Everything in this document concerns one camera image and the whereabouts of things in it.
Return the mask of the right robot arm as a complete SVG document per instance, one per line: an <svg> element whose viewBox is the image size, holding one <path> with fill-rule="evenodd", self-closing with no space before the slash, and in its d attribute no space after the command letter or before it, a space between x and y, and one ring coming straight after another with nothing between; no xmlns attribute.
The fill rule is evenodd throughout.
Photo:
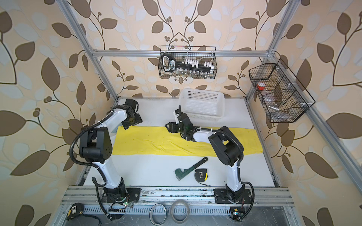
<svg viewBox="0 0 362 226"><path fill-rule="evenodd" d="M175 122L165 125L169 133L179 133L186 141L204 142L211 145L217 158L228 167L226 180L226 197L231 203L242 201L246 194L245 185L249 182L241 179L240 164L244 158L244 147L231 132L223 126L219 129L197 127L188 115L179 108L174 112Z"/></svg>

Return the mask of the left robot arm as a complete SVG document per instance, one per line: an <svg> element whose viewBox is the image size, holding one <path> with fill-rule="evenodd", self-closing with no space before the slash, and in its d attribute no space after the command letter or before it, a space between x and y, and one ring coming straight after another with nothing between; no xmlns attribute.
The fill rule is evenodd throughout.
<svg viewBox="0 0 362 226"><path fill-rule="evenodd" d="M130 194L110 160L113 152L111 135L117 133L119 126L127 130L142 123L138 109L139 104L134 99L127 99L123 105L115 105L105 118L82 129L69 148L69 157L75 164L97 170L101 181L92 177L92 182L96 189L101 188L103 194L113 202L125 202L130 199Z"/></svg>

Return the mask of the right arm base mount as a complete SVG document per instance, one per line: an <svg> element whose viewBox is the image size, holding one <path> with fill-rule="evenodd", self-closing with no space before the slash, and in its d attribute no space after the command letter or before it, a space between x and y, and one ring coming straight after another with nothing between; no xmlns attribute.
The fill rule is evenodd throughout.
<svg viewBox="0 0 362 226"><path fill-rule="evenodd" d="M243 187L236 192L229 188L216 188L214 197L216 204L251 204L253 201L250 189Z"/></svg>

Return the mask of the white plastic basket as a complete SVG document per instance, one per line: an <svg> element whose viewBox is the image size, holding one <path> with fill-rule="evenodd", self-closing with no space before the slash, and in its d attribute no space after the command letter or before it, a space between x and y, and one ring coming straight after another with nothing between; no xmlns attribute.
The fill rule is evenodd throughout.
<svg viewBox="0 0 362 226"><path fill-rule="evenodd" d="M190 118L218 121L225 114L224 94L216 91L183 89L178 105Z"/></svg>

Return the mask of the yellow trousers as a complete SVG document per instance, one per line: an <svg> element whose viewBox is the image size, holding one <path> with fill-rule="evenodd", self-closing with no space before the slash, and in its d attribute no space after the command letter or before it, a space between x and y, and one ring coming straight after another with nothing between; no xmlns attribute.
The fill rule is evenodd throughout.
<svg viewBox="0 0 362 226"><path fill-rule="evenodd" d="M119 127L112 154L114 155L175 155L216 157L210 144L186 141L179 133L165 127Z"/></svg>

